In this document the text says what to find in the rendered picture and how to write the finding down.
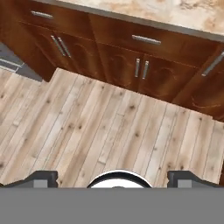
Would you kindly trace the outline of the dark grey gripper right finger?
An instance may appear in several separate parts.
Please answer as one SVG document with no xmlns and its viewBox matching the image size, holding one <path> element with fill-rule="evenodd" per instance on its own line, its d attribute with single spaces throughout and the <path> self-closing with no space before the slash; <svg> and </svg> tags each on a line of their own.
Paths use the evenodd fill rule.
<svg viewBox="0 0 224 224">
<path fill-rule="evenodd" d="M 221 185 L 199 178 L 191 171 L 168 171 L 168 188 L 221 188 Z"/>
</svg>

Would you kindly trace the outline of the wide brown wooden drawer front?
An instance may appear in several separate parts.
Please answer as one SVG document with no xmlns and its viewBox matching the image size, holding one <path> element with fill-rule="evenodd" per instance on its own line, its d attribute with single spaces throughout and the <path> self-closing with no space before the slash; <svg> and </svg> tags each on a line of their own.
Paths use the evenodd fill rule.
<svg viewBox="0 0 224 224">
<path fill-rule="evenodd" d="M 201 67 L 215 52 L 220 42 L 187 34 L 136 24 L 121 19 L 90 14 L 95 40 L 102 44 L 119 46 L 136 52 Z M 153 45 L 134 40 L 131 35 L 160 40 Z"/>
</svg>

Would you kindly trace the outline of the brown wooden corner cupboard door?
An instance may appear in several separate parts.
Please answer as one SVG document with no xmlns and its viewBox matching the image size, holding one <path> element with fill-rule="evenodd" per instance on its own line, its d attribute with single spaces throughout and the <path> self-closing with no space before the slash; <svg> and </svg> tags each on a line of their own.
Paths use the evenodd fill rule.
<svg viewBox="0 0 224 224">
<path fill-rule="evenodd" d="M 224 58 L 207 76 L 202 76 L 202 73 L 223 51 L 224 44 L 219 44 L 199 71 L 175 96 L 172 100 L 173 104 L 224 122 Z"/>
</svg>

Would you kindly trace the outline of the white round thing black rim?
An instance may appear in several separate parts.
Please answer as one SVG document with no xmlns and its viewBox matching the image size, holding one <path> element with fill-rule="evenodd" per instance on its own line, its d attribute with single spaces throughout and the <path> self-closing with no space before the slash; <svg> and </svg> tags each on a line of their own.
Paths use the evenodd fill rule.
<svg viewBox="0 0 224 224">
<path fill-rule="evenodd" d="M 151 188 L 141 175 L 128 170 L 111 170 L 93 178 L 87 188 Z"/>
</svg>

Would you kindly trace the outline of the dark grey appliance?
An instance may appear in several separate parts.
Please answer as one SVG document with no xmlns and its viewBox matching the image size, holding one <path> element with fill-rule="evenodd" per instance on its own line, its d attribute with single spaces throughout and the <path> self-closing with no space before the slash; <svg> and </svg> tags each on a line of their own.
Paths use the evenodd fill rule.
<svg viewBox="0 0 224 224">
<path fill-rule="evenodd" d="M 2 42 L 0 42 L 0 67 L 35 81 L 42 81 L 38 74 Z"/>
</svg>

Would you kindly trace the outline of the small brown wooden drawer front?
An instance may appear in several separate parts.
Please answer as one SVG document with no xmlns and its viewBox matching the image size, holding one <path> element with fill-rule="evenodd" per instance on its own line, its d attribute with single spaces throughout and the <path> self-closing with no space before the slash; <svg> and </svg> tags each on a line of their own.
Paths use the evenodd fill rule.
<svg viewBox="0 0 224 224">
<path fill-rule="evenodd" d="M 58 32 L 84 39 L 94 39 L 88 14 L 35 0 L 17 0 L 21 9 L 21 17 L 32 25 L 43 26 Z M 53 15 L 53 19 L 32 15 L 31 11 L 40 11 Z"/>
</svg>

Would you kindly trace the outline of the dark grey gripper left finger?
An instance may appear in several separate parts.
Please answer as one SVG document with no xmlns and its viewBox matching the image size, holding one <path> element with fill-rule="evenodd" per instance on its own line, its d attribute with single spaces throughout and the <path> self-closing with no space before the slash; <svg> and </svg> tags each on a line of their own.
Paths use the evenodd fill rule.
<svg viewBox="0 0 224 224">
<path fill-rule="evenodd" d="M 3 185 L 3 188 L 57 188 L 57 171 L 35 171 L 24 179 Z"/>
</svg>

